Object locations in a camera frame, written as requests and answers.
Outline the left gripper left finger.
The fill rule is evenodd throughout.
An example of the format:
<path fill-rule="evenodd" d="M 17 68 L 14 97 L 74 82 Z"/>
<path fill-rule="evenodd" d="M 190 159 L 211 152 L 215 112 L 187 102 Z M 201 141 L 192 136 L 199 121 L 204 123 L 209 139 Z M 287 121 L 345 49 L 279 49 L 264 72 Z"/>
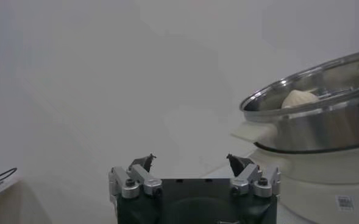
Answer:
<path fill-rule="evenodd" d="M 141 194 L 159 198 L 163 192 L 163 181 L 149 173 L 155 158 L 150 154 L 134 159 L 127 169 L 112 167 L 108 173 L 110 199 L 114 200 L 118 196 L 134 199 Z"/>

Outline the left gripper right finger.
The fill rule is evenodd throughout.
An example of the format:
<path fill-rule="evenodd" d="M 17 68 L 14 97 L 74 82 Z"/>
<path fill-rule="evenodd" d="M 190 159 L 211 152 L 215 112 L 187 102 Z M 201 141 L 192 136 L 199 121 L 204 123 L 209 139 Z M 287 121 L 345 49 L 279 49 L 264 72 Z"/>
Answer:
<path fill-rule="evenodd" d="M 281 172 L 277 166 L 269 166 L 261 170 L 250 158 L 242 158 L 228 154 L 234 177 L 230 179 L 230 193 L 240 197 L 253 191 L 256 197 L 269 198 L 280 194 Z"/>

